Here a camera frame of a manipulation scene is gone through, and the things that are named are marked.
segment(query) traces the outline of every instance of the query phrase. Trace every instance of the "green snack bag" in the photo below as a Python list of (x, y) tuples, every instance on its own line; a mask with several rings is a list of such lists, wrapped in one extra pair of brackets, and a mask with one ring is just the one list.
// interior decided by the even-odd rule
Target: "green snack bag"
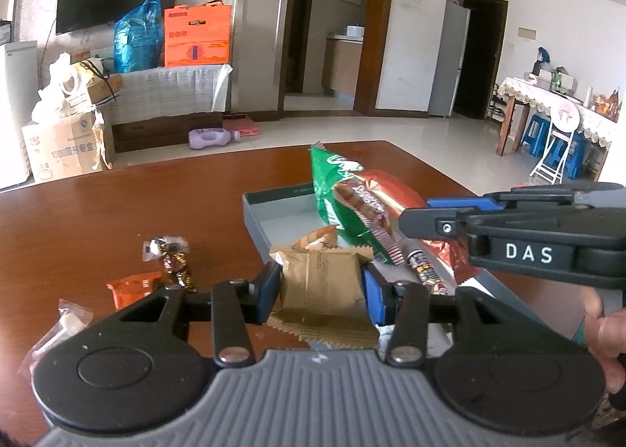
[(335, 183), (353, 176), (352, 171), (363, 170), (363, 167), (340, 154), (314, 146), (311, 147), (311, 169), (317, 211), (324, 222), (336, 225), (339, 235), (350, 244), (371, 247), (377, 261), (391, 263), (387, 251), (372, 232), (365, 228), (355, 212), (339, 203), (333, 196)]

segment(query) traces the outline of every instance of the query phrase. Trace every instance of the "doorway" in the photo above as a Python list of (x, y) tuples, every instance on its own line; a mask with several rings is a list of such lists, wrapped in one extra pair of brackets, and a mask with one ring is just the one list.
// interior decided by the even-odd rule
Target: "doorway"
[[(390, 6), (287, 0), (279, 115), (374, 115)], [(348, 26), (364, 26), (364, 36), (348, 36)]]
[(313, 0), (293, 0), (291, 25), (288, 30), (286, 93), (302, 93), (312, 2)]
[(470, 10), (467, 43), (453, 111), (482, 119), (493, 95), (505, 37), (507, 0), (462, 0)]

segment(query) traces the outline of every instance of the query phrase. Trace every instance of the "brown table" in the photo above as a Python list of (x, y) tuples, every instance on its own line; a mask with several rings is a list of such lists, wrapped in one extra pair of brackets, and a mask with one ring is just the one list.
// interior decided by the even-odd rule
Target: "brown table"
[(522, 105), (522, 116), (517, 124), (517, 131), (515, 132), (515, 140), (513, 141), (513, 152), (518, 152), (522, 145), (522, 138), (524, 136), (524, 130), (528, 123), (528, 115), (530, 114), (530, 105), (523, 103), (515, 99), (515, 96), (509, 96), (506, 103), (505, 119), (500, 127), (500, 136), (498, 138), (498, 146), (496, 147), (496, 154), (503, 156), (505, 153), (506, 142), (508, 142), (509, 134), (511, 133), (511, 126), (513, 125), (513, 114), (517, 105)]
[[(384, 169), (423, 197), (466, 196), (467, 189), (388, 142), (332, 144), (366, 167)], [(189, 240), (198, 286), (252, 278), (262, 262), (243, 225), (242, 194), (311, 181), (306, 147), (242, 151), (93, 173), (0, 195), (0, 428), (23, 442), (47, 429), (29, 384), (16, 374), (57, 321), (58, 300), (113, 312), (105, 284), (158, 264), (141, 259), (155, 235)], [(577, 289), (529, 277), (500, 279), (560, 332), (581, 318)], [(267, 347), (304, 346), (269, 327), (251, 327), (257, 355)], [(206, 325), (190, 342), (210, 354)]]

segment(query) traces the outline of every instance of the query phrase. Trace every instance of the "folding chair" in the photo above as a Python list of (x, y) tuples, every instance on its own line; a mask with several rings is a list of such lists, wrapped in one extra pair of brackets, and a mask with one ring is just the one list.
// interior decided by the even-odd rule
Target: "folding chair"
[[(550, 109), (550, 128), (548, 130), (548, 138), (550, 143), (543, 151), (543, 157), (530, 172), (530, 176), (537, 175), (546, 179), (551, 184), (559, 184), (563, 182), (563, 172), (565, 171), (565, 162), (572, 148), (572, 141), (578, 126), (580, 125), (580, 113), (571, 101), (563, 99), (558, 106)], [(550, 167), (549, 154), (555, 143), (563, 141), (567, 144), (563, 156), (556, 164), (556, 169)]]

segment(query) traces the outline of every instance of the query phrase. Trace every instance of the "kitchen counter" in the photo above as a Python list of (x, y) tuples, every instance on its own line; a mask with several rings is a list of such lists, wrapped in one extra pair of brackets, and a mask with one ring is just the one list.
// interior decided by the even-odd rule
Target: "kitchen counter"
[(343, 34), (328, 34), (328, 39), (338, 39), (339, 41), (355, 41), (356, 43), (363, 42), (363, 36), (344, 36)]
[(363, 38), (329, 34), (322, 71), (322, 85), (336, 97), (354, 100), (361, 65)]

